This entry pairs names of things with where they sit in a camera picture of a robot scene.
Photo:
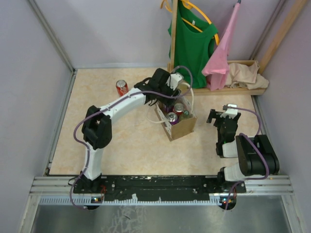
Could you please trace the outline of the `red cola can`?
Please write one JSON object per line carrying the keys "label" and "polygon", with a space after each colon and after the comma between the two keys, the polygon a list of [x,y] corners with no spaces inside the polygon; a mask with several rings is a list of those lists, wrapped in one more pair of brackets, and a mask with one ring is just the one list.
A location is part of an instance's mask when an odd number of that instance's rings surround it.
{"label": "red cola can", "polygon": [[116,89],[120,97],[127,94],[129,91],[127,82],[125,80],[118,80],[116,82]]}

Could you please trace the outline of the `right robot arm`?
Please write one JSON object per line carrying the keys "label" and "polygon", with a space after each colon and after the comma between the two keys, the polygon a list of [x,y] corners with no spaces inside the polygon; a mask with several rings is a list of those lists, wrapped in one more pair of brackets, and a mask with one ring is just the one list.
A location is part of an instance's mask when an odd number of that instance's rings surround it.
{"label": "right robot arm", "polygon": [[248,137],[236,134],[240,108],[226,106],[224,112],[210,110],[207,123],[215,120],[217,128],[216,153],[221,158],[237,158],[232,166],[223,167],[217,174],[217,186],[223,192],[234,187],[234,182],[248,179],[266,179],[279,173],[279,160],[265,134]]}

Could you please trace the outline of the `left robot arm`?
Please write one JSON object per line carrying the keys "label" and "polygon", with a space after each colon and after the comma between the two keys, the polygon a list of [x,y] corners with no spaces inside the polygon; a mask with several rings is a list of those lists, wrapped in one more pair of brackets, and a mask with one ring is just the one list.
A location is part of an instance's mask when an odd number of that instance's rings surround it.
{"label": "left robot arm", "polygon": [[100,108],[94,105],[89,107],[87,120],[82,126],[83,140],[87,145],[82,175],[85,189],[94,193],[101,187],[100,162],[104,148],[112,140],[112,125],[127,113],[152,101],[172,104],[181,93],[177,87],[182,81],[181,74],[170,74],[158,68],[152,77],[138,82],[128,93],[112,103]]}

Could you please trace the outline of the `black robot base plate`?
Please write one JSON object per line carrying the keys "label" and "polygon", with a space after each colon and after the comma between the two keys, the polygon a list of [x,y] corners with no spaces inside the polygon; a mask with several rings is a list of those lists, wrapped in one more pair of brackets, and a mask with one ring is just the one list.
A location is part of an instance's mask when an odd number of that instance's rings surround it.
{"label": "black robot base plate", "polygon": [[234,182],[222,177],[107,175],[89,180],[85,176],[74,185],[74,194],[98,194],[105,201],[123,201],[136,195],[138,201],[206,201],[210,194],[227,193]]}

